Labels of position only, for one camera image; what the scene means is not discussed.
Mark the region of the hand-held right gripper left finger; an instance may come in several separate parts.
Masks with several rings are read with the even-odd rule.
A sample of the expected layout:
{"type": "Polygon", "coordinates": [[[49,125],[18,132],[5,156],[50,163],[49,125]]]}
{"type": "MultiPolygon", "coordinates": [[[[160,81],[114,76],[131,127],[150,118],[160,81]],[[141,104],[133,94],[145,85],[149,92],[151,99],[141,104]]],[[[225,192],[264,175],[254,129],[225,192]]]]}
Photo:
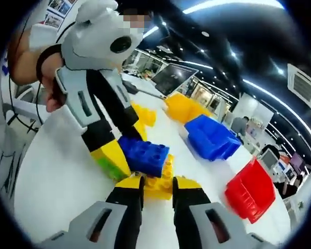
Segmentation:
{"type": "Polygon", "coordinates": [[[117,183],[106,201],[97,201],[69,224],[38,244],[39,248],[136,248],[145,179],[133,176],[117,183]]]}

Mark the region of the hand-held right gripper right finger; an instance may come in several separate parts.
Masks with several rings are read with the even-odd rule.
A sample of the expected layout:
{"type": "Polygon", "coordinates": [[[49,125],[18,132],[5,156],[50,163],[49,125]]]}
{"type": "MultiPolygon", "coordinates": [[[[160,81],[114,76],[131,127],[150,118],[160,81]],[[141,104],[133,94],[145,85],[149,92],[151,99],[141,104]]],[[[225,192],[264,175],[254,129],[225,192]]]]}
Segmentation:
{"type": "Polygon", "coordinates": [[[173,178],[174,225],[180,248],[272,248],[242,220],[218,202],[211,202],[201,185],[173,178]]]}

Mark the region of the person's left hand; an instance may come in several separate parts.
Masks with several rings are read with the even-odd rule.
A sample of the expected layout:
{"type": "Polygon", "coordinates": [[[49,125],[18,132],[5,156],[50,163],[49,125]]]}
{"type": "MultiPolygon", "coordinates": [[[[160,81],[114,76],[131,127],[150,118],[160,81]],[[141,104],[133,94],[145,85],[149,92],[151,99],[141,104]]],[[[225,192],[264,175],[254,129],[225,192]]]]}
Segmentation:
{"type": "Polygon", "coordinates": [[[43,78],[41,83],[47,92],[46,110],[51,113],[65,104],[66,96],[63,94],[59,85],[54,81],[55,72],[63,66],[63,59],[59,53],[52,54],[42,64],[41,72],[43,78]]]}

